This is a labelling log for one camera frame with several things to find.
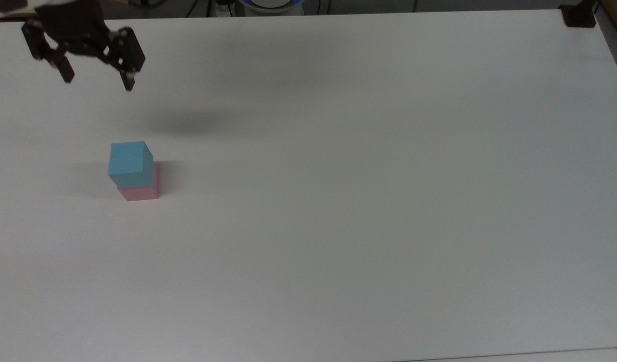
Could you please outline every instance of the pink block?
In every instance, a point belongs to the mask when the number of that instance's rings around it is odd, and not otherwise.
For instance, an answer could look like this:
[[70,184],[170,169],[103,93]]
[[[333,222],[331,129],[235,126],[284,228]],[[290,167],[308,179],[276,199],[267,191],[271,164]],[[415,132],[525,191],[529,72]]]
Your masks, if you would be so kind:
[[154,200],[158,199],[158,167],[154,163],[154,175],[152,175],[152,186],[146,188],[118,189],[127,201]]

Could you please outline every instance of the blue cube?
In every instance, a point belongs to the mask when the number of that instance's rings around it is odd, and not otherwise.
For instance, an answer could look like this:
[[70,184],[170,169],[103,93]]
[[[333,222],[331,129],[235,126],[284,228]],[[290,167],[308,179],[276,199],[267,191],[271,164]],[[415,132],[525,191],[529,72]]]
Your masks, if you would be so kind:
[[120,189],[152,186],[154,156],[145,142],[111,144],[109,178]]

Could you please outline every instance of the table surface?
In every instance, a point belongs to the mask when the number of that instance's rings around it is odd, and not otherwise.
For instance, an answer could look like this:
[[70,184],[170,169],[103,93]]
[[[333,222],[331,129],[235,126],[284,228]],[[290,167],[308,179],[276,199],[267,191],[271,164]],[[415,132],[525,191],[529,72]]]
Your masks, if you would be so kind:
[[[109,21],[134,91],[0,24],[0,362],[617,346],[617,68],[558,10]],[[145,140],[161,199],[109,144]]]

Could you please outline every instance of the stacked blocks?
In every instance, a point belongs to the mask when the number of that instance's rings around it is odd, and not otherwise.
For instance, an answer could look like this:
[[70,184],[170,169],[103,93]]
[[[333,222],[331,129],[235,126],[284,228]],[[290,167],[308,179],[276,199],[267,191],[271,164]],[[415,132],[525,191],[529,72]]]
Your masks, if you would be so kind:
[[111,144],[108,175],[127,201],[158,199],[158,169],[145,142]]

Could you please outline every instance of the black robotic claw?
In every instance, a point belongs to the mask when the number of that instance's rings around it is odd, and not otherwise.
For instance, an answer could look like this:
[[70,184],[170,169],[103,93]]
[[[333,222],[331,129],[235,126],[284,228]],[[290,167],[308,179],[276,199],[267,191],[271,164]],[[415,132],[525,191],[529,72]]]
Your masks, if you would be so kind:
[[[23,34],[35,59],[46,59],[58,68],[66,83],[74,73],[65,52],[96,57],[120,72],[127,91],[134,87],[134,75],[145,62],[138,39],[131,28],[111,32],[106,27],[101,5],[97,0],[76,0],[63,5],[36,8],[38,19],[23,25]],[[44,34],[58,43],[52,49]]]

